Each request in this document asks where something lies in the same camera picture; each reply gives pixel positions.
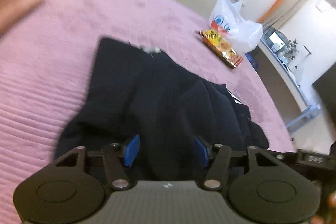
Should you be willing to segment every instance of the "desk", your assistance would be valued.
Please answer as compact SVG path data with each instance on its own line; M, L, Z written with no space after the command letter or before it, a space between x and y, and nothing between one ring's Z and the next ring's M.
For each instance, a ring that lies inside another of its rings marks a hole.
M310 104L305 99L305 96L302 94L300 88L293 82L286 68L263 40L260 40L260 42L258 43L258 47L262 50L262 52L266 55L271 64L277 70L277 72L285 82L286 86L290 90L291 94L293 95L300 110L303 112Z

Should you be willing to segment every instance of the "plastic bag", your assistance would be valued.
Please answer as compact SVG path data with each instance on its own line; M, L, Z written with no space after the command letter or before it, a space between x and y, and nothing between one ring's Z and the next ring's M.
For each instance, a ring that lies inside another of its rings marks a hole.
M261 24L240 15L242 4L243 0L217 0L209 18L211 28L219 31L240 55L253 50L263 36Z

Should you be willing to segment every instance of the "pink bedspread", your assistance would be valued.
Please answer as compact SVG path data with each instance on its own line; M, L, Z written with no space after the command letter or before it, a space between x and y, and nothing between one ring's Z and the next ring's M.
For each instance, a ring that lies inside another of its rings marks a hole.
M19 223L12 194L48 164L84 103L102 34L158 46L205 79L226 83L250 107L271 150L292 151L285 126L245 59L227 68L195 37L207 20L173 0L46 0L0 38L0 223Z

